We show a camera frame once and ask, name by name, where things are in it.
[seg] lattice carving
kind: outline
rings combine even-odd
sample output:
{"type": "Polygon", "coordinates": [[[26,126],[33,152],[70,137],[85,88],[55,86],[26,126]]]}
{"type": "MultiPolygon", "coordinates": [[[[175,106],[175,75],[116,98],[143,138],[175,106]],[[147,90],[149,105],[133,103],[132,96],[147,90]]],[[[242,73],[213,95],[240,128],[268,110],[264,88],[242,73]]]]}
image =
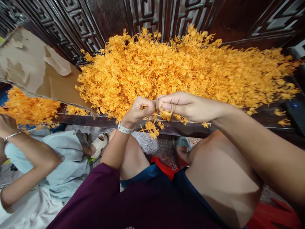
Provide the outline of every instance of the lattice carving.
{"type": "Polygon", "coordinates": [[[0,34],[6,37],[19,24],[27,21],[27,16],[9,0],[0,0],[0,34]]]}
{"type": "Polygon", "coordinates": [[[269,6],[248,38],[296,32],[304,19],[305,0],[282,0],[276,4],[269,6]]]}
{"type": "Polygon", "coordinates": [[[213,0],[125,0],[130,33],[135,35],[145,26],[151,33],[162,32],[162,41],[183,36],[190,23],[199,30],[208,29],[213,0]]]}
{"type": "Polygon", "coordinates": [[[30,19],[74,65],[83,65],[80,49],[95,55],[105,46],[86,0],[16,0],[30,19]]]}

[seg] silver bracelet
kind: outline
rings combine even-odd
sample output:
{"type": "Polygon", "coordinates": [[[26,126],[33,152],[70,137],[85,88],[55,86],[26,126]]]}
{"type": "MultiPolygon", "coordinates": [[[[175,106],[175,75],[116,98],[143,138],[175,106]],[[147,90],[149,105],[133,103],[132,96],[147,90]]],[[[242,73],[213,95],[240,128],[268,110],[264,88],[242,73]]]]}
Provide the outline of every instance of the silver bracelet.
{"type": "Polygon", "coordinates": [[[12,136],[14,136],[14,135],[21,134],[21,133],[22,133],[22,132],[20,132],[20,131],[19,131],[18,133],[14,133],[14,134],[12,134],[12,135],[6,137],[6,138],[4,139],[4,141],[7,142],[7,139],[8,139],[9,137],[12,137],[12,136]]]}

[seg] carved wooden panel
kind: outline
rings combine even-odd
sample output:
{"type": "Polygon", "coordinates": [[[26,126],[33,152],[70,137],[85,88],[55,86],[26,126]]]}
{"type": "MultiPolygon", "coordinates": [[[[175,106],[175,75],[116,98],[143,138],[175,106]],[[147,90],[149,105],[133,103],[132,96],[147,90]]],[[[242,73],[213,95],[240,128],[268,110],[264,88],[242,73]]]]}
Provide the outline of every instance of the carved wooden panel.
{"type": "Polygon", "coordinates": [[[95,55],[105,46],[85,0],[16,0],[16,4],[76,66],[87,64],[80,49],[95,55]]]}
{"type": "Polygon", "coordinates": [[[304,15],[305,0],[274,1],[249,32],[247,38],[296,33],[305,22],[304,15]]]}
{"type": "Polygon", "coordinates": [[[280,47],[305,23],[305,0],[0,0],[0,34],[30,20],[75,66],[87,64],[109,37],[143,26],[161,41],[187,33],[190,23],[238,48],[280,47]]]}
{"type": "Polygon", "coordinates": [[[125,0],[124,3],[130,33],[140,33],[144,26],[151,33],[162,32],[161,41],[185,35],[191,23],[201,31],[208,30],[219,6],[214,0],[125,0]]]}
{"type": "Polygon", "coordinates": [[[27,16],[9,0],[0,0],[0,36],[6,37],[19,24],[27,21],[27,16]]]}

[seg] white sandal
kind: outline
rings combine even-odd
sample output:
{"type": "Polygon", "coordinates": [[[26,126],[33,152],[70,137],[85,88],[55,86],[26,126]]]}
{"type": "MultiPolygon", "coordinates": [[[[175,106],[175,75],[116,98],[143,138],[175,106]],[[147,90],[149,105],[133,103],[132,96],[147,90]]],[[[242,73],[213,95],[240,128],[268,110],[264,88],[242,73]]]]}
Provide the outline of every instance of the white sandal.
{"type": "Polygon", "coordinates": [[[106,147],[108,143],[108,137],[106,134],[100,134],[97,139],[92,142],[92,145],[96,148],[96,152],[91,156],[91,158],[97,158],[101,155],[101,150],[106,147]]]}

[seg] hand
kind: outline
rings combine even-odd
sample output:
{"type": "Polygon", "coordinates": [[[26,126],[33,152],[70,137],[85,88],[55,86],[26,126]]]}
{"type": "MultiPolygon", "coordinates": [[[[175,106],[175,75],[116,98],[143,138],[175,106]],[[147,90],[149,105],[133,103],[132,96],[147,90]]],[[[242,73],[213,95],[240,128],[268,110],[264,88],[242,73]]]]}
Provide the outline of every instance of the hand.
{"type": "Polygon", "coordinates": [[[6,138],[14,133],[18,133],[20,130],[17,128],[14,118],[0,114],[0,137],[6,138]]]}
{"type": "Polygon", "coordinates": [[[126,128],[134,128],[136,123],[140,122],[143,118],[150,116],[155,108],[155,101],[137,97],[133,102],[127,114],[122,118],[121,124],[126,128]]]}
{"type": "Polygon", "coordinates": [[[159,96],[157,107],[160,111],[172,111],[194,122],[207,122],[221,117],[233,106],[186,92],[175,92],[159,96]]]}

